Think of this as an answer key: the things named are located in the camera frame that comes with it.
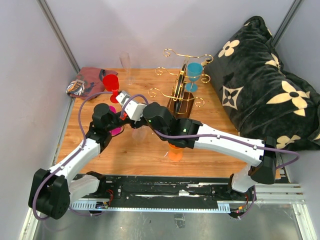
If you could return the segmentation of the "pink wine glass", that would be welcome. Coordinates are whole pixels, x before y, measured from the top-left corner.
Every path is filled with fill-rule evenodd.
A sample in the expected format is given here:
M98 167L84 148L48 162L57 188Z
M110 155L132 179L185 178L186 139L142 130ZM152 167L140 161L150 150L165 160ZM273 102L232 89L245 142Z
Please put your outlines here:
M112 105L109 106L109 109L112 113L116 113L116 108ZM112 123L112 129L110 130L110 133L113 137L121 134L124 131L124 127L123 126L118 126L117 123Z

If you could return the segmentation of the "clear round wine glass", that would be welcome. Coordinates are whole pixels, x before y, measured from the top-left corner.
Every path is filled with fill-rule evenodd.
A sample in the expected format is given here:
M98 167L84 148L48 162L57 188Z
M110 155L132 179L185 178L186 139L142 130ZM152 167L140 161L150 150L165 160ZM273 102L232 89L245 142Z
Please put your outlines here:
M141 126L140 128L134 128L131 136L136 144L143 142L147 136L147 127Z

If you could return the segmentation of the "gold wire glass rack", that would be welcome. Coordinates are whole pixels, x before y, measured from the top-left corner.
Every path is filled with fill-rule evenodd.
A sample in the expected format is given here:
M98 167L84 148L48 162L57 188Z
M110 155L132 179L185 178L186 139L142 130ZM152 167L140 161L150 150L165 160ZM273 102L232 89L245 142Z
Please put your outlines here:
M210 54L203 54L200 56L181 54L170 48L164 49L162 54L166 58L170 57L172 54L183 57L184 61L182 67L179 70L179 73L170 72L165 67L157 67L155 69L156 75L161 76L164 72L167 72L176 77L175 84L170 95L164 94L160 89L155 87L148 91L148 95L151 98L155 98L158 94L161 94L162 96L168 98L166 107L169 109L169 111L177 118L188 118L191 115L193 106L200 108L205 104L203 98L195 97L192 94L192 87L196 85L196 81L198 80L204 84L207 84L211 81L211 77L208 74L203 73L203 71L191 76L191 74L188 73L188 64L191 59L204 58L204 61L200 64L201 68L203 69L207 64L213 62L214 57Z

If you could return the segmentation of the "orange wine glass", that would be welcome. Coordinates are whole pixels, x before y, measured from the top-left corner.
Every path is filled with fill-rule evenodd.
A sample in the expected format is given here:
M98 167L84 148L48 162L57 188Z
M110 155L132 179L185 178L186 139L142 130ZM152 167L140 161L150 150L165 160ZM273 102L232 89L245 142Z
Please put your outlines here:
M167 156L171 161L179 162L183 158L183 148L169 144L169 151Z

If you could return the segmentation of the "red wine glass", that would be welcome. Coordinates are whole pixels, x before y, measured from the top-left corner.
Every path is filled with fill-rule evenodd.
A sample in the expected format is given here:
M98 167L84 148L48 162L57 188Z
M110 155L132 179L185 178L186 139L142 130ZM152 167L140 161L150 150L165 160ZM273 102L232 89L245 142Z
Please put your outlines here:
M118 76L115 74L108 74L103 77L102 83L105 89L108 92L111 92L110 101L114 104L117 104L117 97L121 93Z

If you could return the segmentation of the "maroon printed t-shirt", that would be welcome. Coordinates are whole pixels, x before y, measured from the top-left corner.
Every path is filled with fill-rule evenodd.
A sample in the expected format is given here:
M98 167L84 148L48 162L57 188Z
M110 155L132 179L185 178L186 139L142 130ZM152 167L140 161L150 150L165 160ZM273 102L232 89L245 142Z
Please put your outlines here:
M97 67L83 67L69 83L65 93L74 98L86 99L98 92L104 92L103 78L107 75L118 75L114 70Z

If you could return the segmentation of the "clear champagne flute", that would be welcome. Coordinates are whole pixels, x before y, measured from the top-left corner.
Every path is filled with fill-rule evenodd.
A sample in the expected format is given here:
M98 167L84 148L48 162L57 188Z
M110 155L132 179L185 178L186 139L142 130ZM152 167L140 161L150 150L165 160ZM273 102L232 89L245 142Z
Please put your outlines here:
M131 74L131 60L129 53L125 51L121 52L119 55L119 60L126 73L125 82L128 85L134 84L135 78Z

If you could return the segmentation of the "blue wine glass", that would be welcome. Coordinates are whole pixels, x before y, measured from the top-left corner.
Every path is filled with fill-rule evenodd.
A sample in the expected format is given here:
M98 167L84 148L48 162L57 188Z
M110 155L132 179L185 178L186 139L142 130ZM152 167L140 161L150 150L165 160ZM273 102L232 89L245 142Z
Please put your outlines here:
M187 65L187 78L188 83L185 86L185 89L190 92L194 93L198 90L198 86L196 81L200 78L203 71L203 67L200 63L191 62Z

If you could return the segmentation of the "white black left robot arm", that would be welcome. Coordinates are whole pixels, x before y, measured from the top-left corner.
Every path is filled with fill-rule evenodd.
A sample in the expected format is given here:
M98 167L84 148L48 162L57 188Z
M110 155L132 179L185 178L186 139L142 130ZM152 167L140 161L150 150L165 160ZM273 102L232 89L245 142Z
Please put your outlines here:
M93 110L89 130L80 144L61 162L49 169L39 168L33 175L28 206L37 220L60 219L70 205L87 195L96 198L108 193L106 177L89 171L75 179L80 170L97 157L112 140L111 131L132 123L126 113L114 113L100 103Z

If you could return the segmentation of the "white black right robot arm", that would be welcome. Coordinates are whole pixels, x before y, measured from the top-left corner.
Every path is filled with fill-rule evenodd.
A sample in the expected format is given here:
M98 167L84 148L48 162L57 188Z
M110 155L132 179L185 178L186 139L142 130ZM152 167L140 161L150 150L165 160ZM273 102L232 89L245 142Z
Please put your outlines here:
M272 185L276 178L276 154L273 140L235 136L190 118L175 118L157 102L131 101L123 108L127 116L149 126L162 140L177 148L210 150L244 161L247 165L231 176L226 188L232 200L240 199L256 184Z

